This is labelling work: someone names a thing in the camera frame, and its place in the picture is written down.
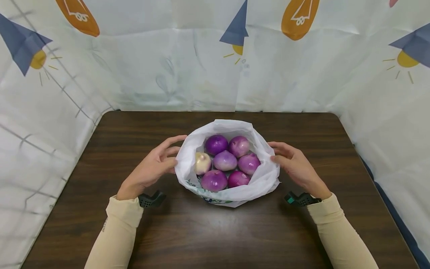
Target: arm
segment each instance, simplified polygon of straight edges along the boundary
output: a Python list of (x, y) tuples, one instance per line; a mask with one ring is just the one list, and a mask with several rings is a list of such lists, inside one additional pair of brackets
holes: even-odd
[(327, 188), (298, 149), (283, 142), (270, 142), (276, 156), (272, 161), (289, 174), (306, 192), (322, 202), (307, 206), (321, 242), (334, 269), (377, 269), (375, 260), (360, 236), (345, 218), (338, 199)]
[(136, 237), (143, 208), (139, 201), (109, 199), (107, 219), (99, 233), (85, 269), (126, 269)]
[(334, 269), (377, 269), (363, 240), (348, 222), (337, 197), (307, 206)]
[(178, 153), (180, 147), (170, 145), (186, 137), (170, 137), (154, 148), (124, 180), (117, 195), (109, 199), (107, 219), (88, 256), (85, 269), (128, 267), (136, 228), (143, 214), (137, 197), (163, 174), (175, 173), (177, 161), (175, 157), (169, 156)]

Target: yellow onion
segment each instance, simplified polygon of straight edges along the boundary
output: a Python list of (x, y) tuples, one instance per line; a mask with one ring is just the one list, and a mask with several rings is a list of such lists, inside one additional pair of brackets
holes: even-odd
[(197, 175), (201, 176), (211, 170), (212, 161), (209, 155), (204, 152), (196, 152), (196, 164), (194, 165), (194, 171)]

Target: blue paper airplane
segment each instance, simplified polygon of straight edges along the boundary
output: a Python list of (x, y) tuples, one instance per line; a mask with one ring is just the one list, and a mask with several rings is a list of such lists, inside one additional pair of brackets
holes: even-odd
[(11, 22), (0, 14), (0, 35), (3, 37), (13, 61), (25, 76), (34, 55), (46, 44), (52, 42), (47, 37)]
[(392, 42), (390, 46), (403, 50), (409, 57), (430, 68), (430, 23)]
[(245, 43), (245, 37), (248, 37), (248, 32), (246, 31), (246, 8), (248, 7), (248, 0), (245, 0), (239, 12), (236, 14), (234, 19), (231, 21), (224, 35), (219, 41), (243, 46)]

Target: beige sleeve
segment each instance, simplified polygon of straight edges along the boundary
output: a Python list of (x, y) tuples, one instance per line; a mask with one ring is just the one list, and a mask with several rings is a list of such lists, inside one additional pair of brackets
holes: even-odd
[(143, 208), (138, 199), (109, 199), (107, 219), (86, 261), (85, 269), (126, 269)]
[(348, 222), (337, 197), (307, 206), (334, 269), (377, 269), (363, 240)]

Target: onion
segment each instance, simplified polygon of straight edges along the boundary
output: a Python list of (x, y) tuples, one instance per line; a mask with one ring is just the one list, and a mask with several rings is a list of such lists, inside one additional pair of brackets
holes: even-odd
[(211, 170), (202, 177), (200, 184), (205, 190), (219, 192), (227, 187), (227, 177), (220, 170)]
[(217, 155), (228, 147), (228, 141), (222, 135), (214, 135), (208, 138), (205, 143), (206, 151), (209, 154)]
[(209, 155), (204, 152), (196, 152), (196, 164), (194, 165), (194, 172), (197, 175), (203, 175), (211, 170), (212, 162)]
[(239, 165), (239, 169), (245, 172), (246, 174), (252, 176), (257, 170), (257, 167), (261, 164), (260, 160), (257, 158), (257, 155), (254, 153), (242, 156), (237, 162)]
[(215, 168), (221, 171), (230, 171), (236, 169), (237, 167), (236, 157), (226, 150), (221, 153), (218, 153), (214, 157), (213, 162)]
[(236, 136), (228, 143), (228, 151), (236, 158), (240, 158), (249, 152), (249, 141), (244, 136)]
[(249, 176), (247, 174), (245, 174), (244, 172), (234, 171), (228, 177), (228, 183), (227, 184), (228, 184), (229, 188), (234, 188), (234, 187), (238, 187), (238, 186), (242, 186), (242, 185), (248, 185), (250, 180), (251, 179), (249, 178)]

